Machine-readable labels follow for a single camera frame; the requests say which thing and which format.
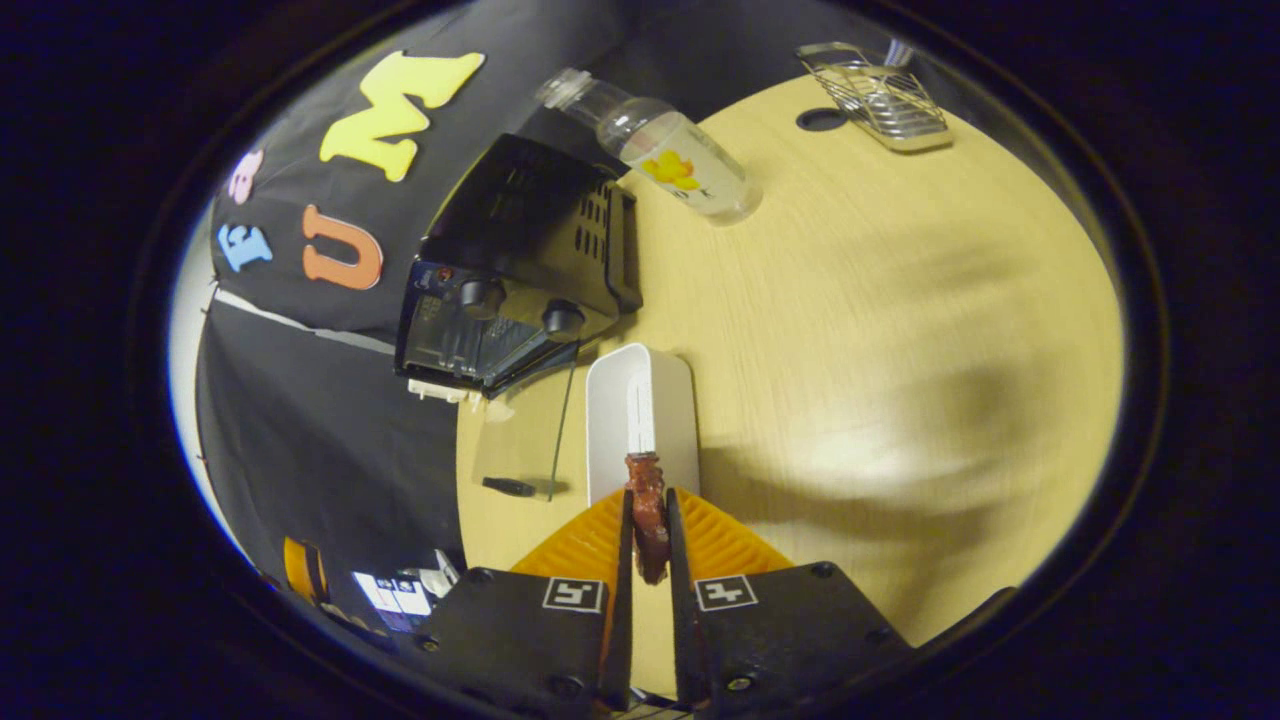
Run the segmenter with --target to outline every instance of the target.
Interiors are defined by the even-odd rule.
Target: white wall
[[[178,272],[174,286],[173,311],[169,315],[169,396],[173,400],[174,423],[182,452],[191,468],[191,475],[210,512],[223,527],[223,532],[244,555],[227,518],[223,516],[209,473],[200,460],[204,451],[196,423],[196,357],[200,354],[200,336],[205,331],[205,313],[214,295],[214,261],[210,251],[209,209],[201,215],[192,233],[192,241]]]

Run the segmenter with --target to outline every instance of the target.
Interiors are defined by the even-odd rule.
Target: yellow flower print
[[[657,163],[645,160],[641,167],[644,172],[653,176],[653,179],[673,184],[680,190],[698,190],[701,187],[701,183],[691,177],[694,174],[694,163],[691,160],[681,160],[680,155],[675,151],[667,150],[658,156]]]

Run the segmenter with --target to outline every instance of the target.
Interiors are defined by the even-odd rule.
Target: brown food item
[[[671,533],[667,530],[666,483],[657,452],[627,455],[627,489],[632,493],[631,521],[635,525],[636,566],[644,582],[655,585],[667,577]]]

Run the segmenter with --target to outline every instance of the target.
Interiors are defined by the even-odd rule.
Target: foam letter
[[[417,143],[404,138],[384,142],[379,138],[426,129],[429,120],[406,95],[422,99],[428,108],[449,101],[484,63],[480,53],[461,58],[406,58],[392,53],[360,81],[360,92],[372,108],[348,115],[332,126],[320,142],[320,160],[346,155],[383,169],[387,179],[399,182],[417,154]]]
[[[321,215],[315,205],[307,205],[302,211],[302,234],[307,240],[323,234],[346,242],[356,249],[358,256],[355,265],[348,265],[320,255],[320,251],[308,243],[302,249],[302,272],[308,279],[328,281],[351,290],[369,290],[378,284],[378,279],[383,275],[383,249],[374,236],[349,223]]]
[[[232,179],[227,183],[227,195],[237,205],[243,205],[248,200],[248,193],[253,191],[253,176],[262,167],[262,150],[248,152],[236,165],[236,172],[232,173]]]
[[[227,256],[227,264],[236,273],[253,260],[271,261],[271,249],[266,246],[266,236],[253,227],[223,225],[218,228],[218,245]]]

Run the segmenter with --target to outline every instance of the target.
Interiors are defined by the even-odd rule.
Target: orange object
[[[602,661],[609,647],[609,634],[613,630],[613,605],[618,594],[618,551],[622,542],[622,497],[625,493],[625,489],[620,489],[579,512],[576,518],[552,533],[532,552],[511,568],[512,573],[525,575],[604,582],[605,587],[609,588],[609,601],[604,610]],[[626,538],[626,542],[630,548],[631,538]]]
[[[383,277],[383,247],[374,236],[337,218],[321,215],[315,205],[302,210],[302,234],[308,240],[317,234],[346,242],[356,249],[355,265],[339,263],[321,255],[316,246],[302,249],[302,272],[312,281],[329,281],[351,290],[369,290]]]
[[[710,502],[676,488],[692,580],[753,575],[795,565],[746,525]]]
[[[316,546],[285,537],[284,578],[289,589],[311,602],[329,602],[329,580],[324,575],[324,564]]]

